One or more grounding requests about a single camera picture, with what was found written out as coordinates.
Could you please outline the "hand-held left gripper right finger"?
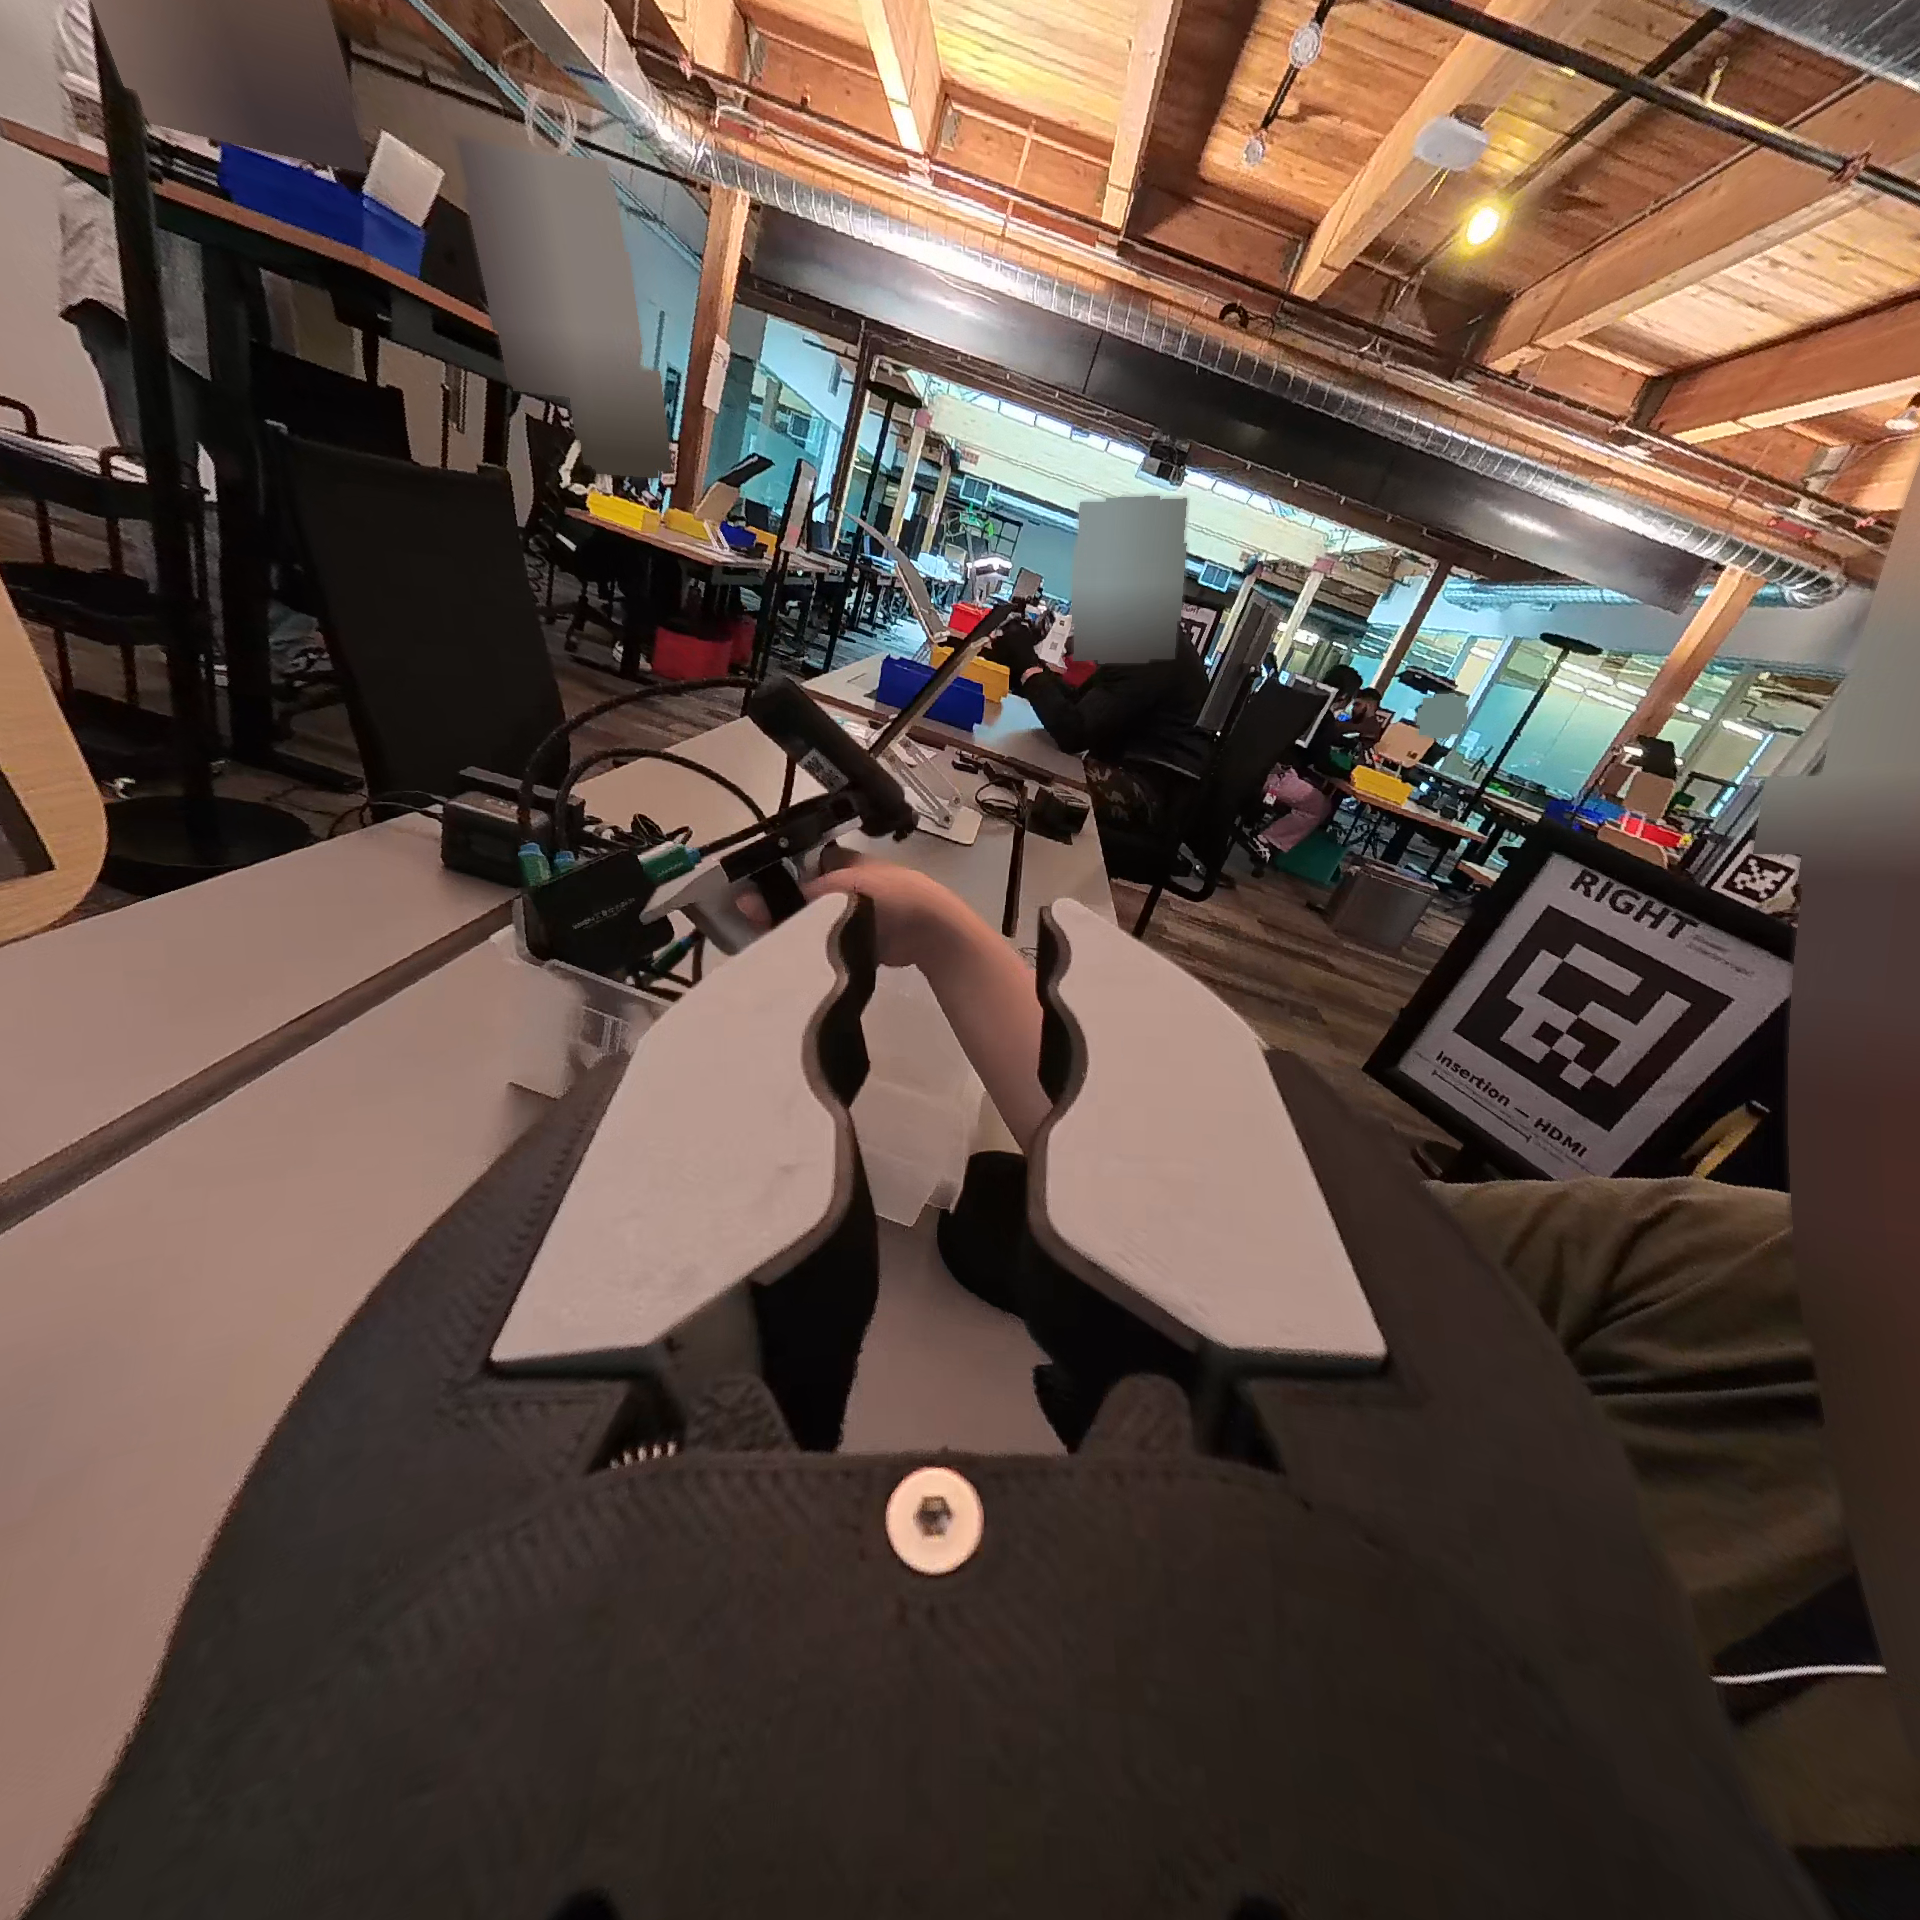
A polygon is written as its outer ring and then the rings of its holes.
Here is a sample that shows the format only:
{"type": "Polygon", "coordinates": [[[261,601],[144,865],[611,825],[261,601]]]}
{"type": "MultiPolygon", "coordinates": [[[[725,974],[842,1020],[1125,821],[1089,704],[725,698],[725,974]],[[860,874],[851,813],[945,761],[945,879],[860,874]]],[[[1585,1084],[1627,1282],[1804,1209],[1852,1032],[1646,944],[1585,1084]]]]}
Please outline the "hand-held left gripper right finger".
{"type": "Polygon", "coordinates": [[[1042,1255],[1186,1354],[1380,1369],[1385,1335],[1254,1028],[1080,900],[1037,933],[1042,1255]]]}

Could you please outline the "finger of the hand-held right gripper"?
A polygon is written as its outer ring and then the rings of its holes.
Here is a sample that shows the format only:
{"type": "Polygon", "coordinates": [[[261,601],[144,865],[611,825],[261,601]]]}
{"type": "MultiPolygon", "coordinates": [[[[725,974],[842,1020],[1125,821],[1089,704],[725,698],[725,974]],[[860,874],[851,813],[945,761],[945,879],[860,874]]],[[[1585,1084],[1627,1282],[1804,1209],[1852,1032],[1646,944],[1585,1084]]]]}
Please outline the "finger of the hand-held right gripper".
{"type": "Polygon", "coordinates": [[[660,918],[685,918],[708,946],[739,954],[764,933],[790,921],[806,904],[794,868],[694,868],[656,888],[660,918]]]}

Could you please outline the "black hdmi hub box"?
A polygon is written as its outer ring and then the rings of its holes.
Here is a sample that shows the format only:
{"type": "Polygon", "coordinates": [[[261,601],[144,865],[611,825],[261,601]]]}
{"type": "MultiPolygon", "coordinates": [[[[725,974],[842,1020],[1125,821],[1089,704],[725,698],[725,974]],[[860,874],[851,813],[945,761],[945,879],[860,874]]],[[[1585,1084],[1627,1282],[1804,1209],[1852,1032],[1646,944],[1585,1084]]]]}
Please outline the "black hdmi hub box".
{"type": "Polygon", "coordinates": [[[652,908],[659,879],[643,852],[585,856],[520,895],[522,950],[537,964],[628,977],[672,946],[672,918],[652,908]]]}

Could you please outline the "person's right hand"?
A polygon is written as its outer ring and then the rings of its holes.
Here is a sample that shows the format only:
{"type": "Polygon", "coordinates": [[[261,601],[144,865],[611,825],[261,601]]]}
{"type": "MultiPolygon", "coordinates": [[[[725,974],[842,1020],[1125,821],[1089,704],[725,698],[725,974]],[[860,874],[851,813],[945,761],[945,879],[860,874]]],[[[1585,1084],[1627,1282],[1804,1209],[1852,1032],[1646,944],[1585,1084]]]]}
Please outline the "person's right hand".
{"type": "Polygon", "coordinates": [[[1051,1098],[1040,1084],[1040,986],[1021,953],[964,898],[891,862],[842,860],[804,879],[802,894],[872,904],[878,961],[924,974],[998,1120],[1027,1151],[1051,1098]]]}

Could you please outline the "small blue parts bin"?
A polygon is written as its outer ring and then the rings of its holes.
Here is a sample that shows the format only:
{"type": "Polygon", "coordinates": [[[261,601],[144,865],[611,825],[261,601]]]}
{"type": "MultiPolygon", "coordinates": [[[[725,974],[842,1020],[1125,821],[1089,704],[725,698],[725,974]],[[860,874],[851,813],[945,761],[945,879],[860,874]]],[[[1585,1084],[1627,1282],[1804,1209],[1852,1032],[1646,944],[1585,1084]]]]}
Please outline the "small blue parts bin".
{"type": "MultiPolygon", "coordinates": [[[[937,671],[939,669],[924,660],[883,655],[874,698],[889,709],[906,709],[921,696],[924,688],[932,684],[937,671]]],[[[989,709],[998,704],[984,704],[981,688],[977,684],[960,680],[953,685],[953,680],[945,688],[942,696],[924,711],[924,714],[934,724],[973,732],[988,720],[989,709]]]]}

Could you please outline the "clear plastic bin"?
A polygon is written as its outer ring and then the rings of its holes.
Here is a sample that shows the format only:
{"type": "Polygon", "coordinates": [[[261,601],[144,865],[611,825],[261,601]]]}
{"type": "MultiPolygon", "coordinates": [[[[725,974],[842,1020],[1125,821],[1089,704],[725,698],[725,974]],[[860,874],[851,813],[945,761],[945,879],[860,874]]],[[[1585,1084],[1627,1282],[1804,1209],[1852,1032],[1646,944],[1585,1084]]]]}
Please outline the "clear plastic bin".
{"type": "MultiPolygon", "coordinates": [[[[501,964],[505,1073],[530,1094],[563,1096],[672,1005],[672,989],[532,960],[516,925],[497,929],[488,954],[501,964]]],[[[861,1032],[872,1066],[852,1120],[872,1198],[880,1218],[912,1226],[956,1201],[977,1154],[1011,1150],[1012,1138],[921,972],[878,972],[861,1032]]]]}

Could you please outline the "black wristband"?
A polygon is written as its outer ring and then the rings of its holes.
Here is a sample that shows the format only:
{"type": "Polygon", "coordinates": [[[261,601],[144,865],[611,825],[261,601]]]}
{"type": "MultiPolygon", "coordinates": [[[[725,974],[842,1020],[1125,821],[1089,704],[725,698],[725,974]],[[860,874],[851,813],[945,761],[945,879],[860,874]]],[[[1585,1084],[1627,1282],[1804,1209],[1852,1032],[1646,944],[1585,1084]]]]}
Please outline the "black wristband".
{"type": "Polygon", "coordinates": [[[1046,1358],[1061,1358],[1075,1280],[1032,1231],[1024,1154],[977,1151],[953,1204],[937,1215],[934,1241],[964,1293],[1012,1316],[1046,1358]]]}

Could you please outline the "black power adapter box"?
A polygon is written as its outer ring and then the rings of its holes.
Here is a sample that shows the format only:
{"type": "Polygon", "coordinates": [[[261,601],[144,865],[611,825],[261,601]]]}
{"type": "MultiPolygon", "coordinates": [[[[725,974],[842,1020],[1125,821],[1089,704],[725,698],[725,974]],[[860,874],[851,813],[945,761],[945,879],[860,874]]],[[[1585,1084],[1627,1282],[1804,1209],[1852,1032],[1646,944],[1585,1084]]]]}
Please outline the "black power adapter box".
{"type": "Polygon", "coordinates": [[[467,766],[440,805],[440,864],[508,888],[544,885],[574,864],[585,822],[578,796],[537,784],[522,807],[514,776],[467,766]]]}

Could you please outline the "grey trash bin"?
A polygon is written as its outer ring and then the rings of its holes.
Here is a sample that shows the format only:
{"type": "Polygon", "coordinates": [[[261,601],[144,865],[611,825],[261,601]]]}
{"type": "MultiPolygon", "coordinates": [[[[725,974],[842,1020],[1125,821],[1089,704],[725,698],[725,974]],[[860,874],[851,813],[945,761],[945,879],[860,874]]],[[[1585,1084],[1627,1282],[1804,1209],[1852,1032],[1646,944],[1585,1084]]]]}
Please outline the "grey trash bin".
{"type": "Polygon", "coordinates": [[[1355,860],[1329,898],[1325,918],[1333,933],[1352,944],[1379,953],[1402,953],[1414,936],[1433,902],[1433,879],[1414,877],[1373,860],[1355,860]]]}

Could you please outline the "black swivel office chair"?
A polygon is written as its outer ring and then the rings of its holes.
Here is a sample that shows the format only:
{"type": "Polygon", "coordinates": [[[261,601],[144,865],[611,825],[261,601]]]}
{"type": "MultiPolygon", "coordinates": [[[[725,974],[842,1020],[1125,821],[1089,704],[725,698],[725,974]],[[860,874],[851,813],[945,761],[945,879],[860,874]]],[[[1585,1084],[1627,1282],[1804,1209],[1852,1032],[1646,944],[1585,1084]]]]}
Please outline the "black swivel office chair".
{"type": "Polygon", "coordinates": [[[1249,693],[1220,734],[1205,736],[1196,766],[1142,761],[1164,776],[1165,807],[1156,829],[1115,833],[1112,864],[1115,879],[1145,888],[1136,936],[1145,936],[1165,895],[1198,904],[1218,892],[1241,822],[1258,810],[1273,768],[1320,727],[1331,698],[1321,684],[1273,680],[1249,693]]]}

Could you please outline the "black mesh office chair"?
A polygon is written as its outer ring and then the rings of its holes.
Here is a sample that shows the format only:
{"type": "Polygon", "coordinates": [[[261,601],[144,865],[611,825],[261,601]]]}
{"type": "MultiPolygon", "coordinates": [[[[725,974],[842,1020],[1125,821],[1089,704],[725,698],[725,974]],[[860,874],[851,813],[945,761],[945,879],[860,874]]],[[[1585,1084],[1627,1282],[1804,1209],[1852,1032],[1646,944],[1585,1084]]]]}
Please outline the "black mesh office chair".
{"type": "Polygon", "coordinates": [[[502,469],[427,469],[273,439],[369,796],[445,800],[522,776],[565,720],[502,469]]]}

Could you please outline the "black framed marker sign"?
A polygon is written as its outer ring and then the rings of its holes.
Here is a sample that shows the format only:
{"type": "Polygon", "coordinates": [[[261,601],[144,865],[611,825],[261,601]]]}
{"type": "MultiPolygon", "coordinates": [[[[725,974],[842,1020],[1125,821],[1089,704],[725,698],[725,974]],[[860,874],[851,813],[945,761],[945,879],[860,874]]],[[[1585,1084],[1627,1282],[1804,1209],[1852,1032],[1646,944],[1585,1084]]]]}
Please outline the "black framed marker sign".
{"type": "Polygon", "coordinates": [[[1497,1176],[1662,1180],[1786,1124],[1792,925],[1540,825],[1366,1073],[1497,1176]]]}

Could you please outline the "black pole floor stand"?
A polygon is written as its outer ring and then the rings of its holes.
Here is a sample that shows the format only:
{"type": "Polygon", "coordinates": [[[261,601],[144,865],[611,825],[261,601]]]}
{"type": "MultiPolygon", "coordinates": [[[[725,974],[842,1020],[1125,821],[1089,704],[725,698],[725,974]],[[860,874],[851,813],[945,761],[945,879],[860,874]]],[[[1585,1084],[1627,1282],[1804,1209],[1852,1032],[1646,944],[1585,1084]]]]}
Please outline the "black pole floor stand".
{"type": "Polygon", "coordinates": [[[109,854],[132,854],[140,877],[176,888],[302,850],[312,844],[312,829],[283,807],[224,798],[214,789],[210,628],[195,548],[201,529],[201,484],[185,469],[185,437],[176,408],[146,121],[138,98],[118,79],[104,26],[93,24],[92,36],[104,93],[114,244],[128,309],[138,452],[150,495],[155,608],[165,634],[179,784],[174,796],[138,800],[130,826],[109,822],[109,854]]]}

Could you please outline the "wooden top standing desk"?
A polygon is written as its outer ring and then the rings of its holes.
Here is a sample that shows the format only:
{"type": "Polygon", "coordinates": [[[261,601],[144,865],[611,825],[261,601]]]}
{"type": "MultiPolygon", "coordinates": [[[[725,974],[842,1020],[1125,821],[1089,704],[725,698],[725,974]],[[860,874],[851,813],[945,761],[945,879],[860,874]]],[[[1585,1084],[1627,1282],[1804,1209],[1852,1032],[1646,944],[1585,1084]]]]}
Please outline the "wooden top standing desk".
{"type": "Polygon", "coordinates": [[[201,248],[209,376],[232,421],[235,442],[214,456],[221,538],[221,608],[226,655],[228,759],[261,773],[305,780],[332,792],[354,785],[336,773],[282,746],[273,696],[270,565],[258,410],[253,392],[256,276],[280,273],[325,289],[363,336],[366,390],[376,390],[378,349],[402,345],[488,382],[484,455],[508,461],[510,389],[482,282],[470,272],[458,289],[405,272],[390,260],[323,234],[267,209],[238,205],[210,189],[203,159],[187,176],[169,170],[174,151],[150,159],[155,224],[201,248]]]}

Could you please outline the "long ceiling spiral duct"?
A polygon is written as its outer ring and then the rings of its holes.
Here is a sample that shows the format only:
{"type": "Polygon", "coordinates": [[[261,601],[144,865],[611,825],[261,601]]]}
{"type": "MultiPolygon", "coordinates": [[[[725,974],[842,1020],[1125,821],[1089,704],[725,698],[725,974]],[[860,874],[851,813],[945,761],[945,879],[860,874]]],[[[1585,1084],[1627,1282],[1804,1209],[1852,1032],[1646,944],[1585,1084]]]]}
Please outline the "long ceiling spiral duct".
{"type": "Polygon", "coordinates": [[[756,273],[786,292],[972,357],[1178,440],[1425,528],[1442,543],[1684,605],[1706,569],[1741,569],[1800,608],[1841,598],[1832,560],[1789,550],[1442,421],[1363,374],[1156,297],[1054,266],[1017,233],[899,215],[760,159],[640,68],[608,4],[502,13],[681,177],[761,208],[756,273]]]}

